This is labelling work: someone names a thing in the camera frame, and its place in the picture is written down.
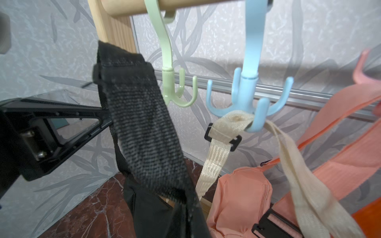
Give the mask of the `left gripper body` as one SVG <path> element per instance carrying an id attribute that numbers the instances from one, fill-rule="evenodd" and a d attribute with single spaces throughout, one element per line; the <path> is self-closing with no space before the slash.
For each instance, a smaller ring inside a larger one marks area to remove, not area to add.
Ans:
<path id="1" fill-rule="evenodd" d="M 31 123 L 1 112 L 1 197 L 19 177 L 33 181 L 57 168 L 57 139 L 47 119 Z"/>

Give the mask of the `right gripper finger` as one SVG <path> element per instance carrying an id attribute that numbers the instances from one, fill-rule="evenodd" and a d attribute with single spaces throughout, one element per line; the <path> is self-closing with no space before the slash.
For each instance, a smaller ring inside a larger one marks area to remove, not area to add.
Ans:
<path id="1" fill-rule="evenodd" d="M 1 112 L 18 114 L 30 123 L 47 119 L 57 139 L 57 162 L 69 158 L 111 124 L 105 109 L 34 97 L 2 100 Z"/>

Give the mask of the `black sling bag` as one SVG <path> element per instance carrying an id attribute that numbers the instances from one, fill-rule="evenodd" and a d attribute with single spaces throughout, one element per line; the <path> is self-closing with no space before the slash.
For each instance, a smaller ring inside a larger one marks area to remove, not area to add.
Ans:
<path id="1" fill-rule="evenodd" d="M 115 128 L 136 236 L 210 237 L 152 65 L 140 54 L 99 42 L 93 81 Z"/>

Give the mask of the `pink sling bag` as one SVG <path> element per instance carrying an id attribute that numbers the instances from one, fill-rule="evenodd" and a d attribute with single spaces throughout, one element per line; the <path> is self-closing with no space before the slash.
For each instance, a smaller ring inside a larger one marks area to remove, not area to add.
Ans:
<path id="1" fill-rule="evenodd" d="M 300 149 L 350 113 L 381 97 L 379 83 L 362 83 L 336 93 L 318 113 L 302 138 L 295 142 L 274 123 L 265 128 L 277 139 L 279 162 L 290 192 L 271 204 L 272 185 L 264 173 L 271 161 L 256 168 L 242 167 L 220 176 L 230 152 L 229 141 L 240 134 L 253 116 L 234 111 L 211 128 L 212 143 L 197 182 L 203 196 L 216 182 L 217 189 L 206 223 L 214 238 L 378 238 L 381 201 L 350 215 L 339 203 L 374 175 L 381 166 L 381 123 L 377 121 L 355 142 L 315 171 L 307 167 Z"/>

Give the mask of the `cream white sling bag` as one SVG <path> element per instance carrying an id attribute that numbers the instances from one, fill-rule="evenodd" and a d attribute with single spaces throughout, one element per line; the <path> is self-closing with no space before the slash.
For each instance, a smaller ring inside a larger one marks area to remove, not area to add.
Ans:
<path id="1" fill-rule="evenodd" d="M 202 198 L 218 175 L 231 150 L 230 142 L 254 122 L 254 115 L 236 110 L 217 120 L 209 134 L 211 144 L 195 191 Z M 271 121 L 265 122 L 279 144 L 279 157 L 289 181 L 297 223 L 306 238 L 363 238 L 363 231 L 307 167 L 295 141 Z"/>

